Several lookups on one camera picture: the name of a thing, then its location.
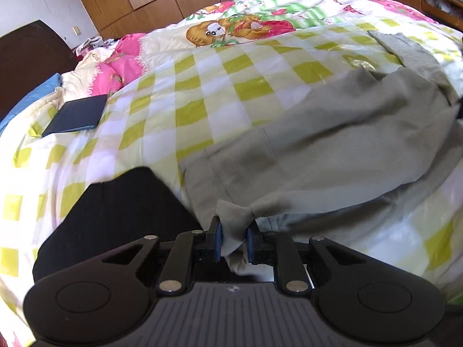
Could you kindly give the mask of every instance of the pillow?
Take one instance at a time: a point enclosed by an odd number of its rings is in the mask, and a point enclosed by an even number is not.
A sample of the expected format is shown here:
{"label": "pillow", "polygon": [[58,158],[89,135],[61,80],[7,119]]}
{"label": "pillow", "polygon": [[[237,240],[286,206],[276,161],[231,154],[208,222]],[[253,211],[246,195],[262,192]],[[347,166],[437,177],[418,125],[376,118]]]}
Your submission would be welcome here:
{"label": "pillow", "polygon": [[61,86],[61,75],[56,73],[43,82],[40,86],[37,86],[34,90],[28,93],[24,98],[17,102],[13,109],[0,121],[0,134],[5,129],[6,125],[20,112],[24,111],[28,106],[34,103],[36,100],[43,98],[55,91],[55,88]]}

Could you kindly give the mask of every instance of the bedspread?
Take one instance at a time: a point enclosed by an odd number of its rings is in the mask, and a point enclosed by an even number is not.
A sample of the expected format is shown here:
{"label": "bedspread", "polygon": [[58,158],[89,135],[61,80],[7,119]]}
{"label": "bedspread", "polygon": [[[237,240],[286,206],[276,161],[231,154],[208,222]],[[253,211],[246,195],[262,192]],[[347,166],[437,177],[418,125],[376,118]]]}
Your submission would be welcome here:
{"label": "bedspread", "polygon": [[[462,34],[411,8],[393,11],[381,2],[239,0],[207,7],[140,37],[136,58],[144,75],[110,93],[95,130],[41,138],[63,90],[15,117],[0,137],[4,337],[16,339],[16,346],[33,340],[22,300],[33,285],[37,250],[89,184],[146,165],[188,204],[182,158],[280,116],[312,88],[355,67],[398,69],[399,60],[367,30],[403,32],[422,44],[462,94]],[[462,172],[460,162],[414,212],[368,236],[353,236],[349,246],[455,296],[463,287],[461,271],[450,269],[463,265]]]}

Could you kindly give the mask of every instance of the metal screw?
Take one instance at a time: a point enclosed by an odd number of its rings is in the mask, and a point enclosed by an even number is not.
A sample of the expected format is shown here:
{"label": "metal screw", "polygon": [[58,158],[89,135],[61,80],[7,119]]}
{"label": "metal screw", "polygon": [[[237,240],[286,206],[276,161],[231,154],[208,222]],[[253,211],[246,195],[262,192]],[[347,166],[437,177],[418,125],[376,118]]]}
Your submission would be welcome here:
{"label": "metal screw", "polygon": [[164,292],[176,292],[182,285],[178,280],[164,280],[159,284],[159,289]]}
{"label": "metal screw", "polygon": [[309,289],[309,285],[302,280],[292,280],[286,283],[286,289],[291,292],[304,292]]}

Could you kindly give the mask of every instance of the dark blue notebook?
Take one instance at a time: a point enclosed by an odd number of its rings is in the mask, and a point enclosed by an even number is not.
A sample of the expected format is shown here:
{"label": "dark blue notebook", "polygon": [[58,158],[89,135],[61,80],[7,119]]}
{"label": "dark blue notebook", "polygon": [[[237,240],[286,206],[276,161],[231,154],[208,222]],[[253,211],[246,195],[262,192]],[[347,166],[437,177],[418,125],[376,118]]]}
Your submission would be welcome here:
{"label": "dark blue notebook", "polygon": [[52,133],[95,129],[100,122],[107,98],[107,95],[98,95],[67,101],[43,131],[42,137]]}

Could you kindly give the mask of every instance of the pink blanket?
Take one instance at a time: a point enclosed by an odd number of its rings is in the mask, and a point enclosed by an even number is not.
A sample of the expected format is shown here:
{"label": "pink blanket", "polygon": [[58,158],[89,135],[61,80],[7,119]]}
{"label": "pink blanket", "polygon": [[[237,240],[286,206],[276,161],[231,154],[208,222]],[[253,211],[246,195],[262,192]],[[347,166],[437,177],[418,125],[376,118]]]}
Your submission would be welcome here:
{"label": "pink blanket", "polygon": [[140,58],[140,39],[145,35],[145,33],[129,34],[119,40],[111,57],[98,64],[97,75],[90,85],[89,95],[111,96],[146,72],[146,67]]}

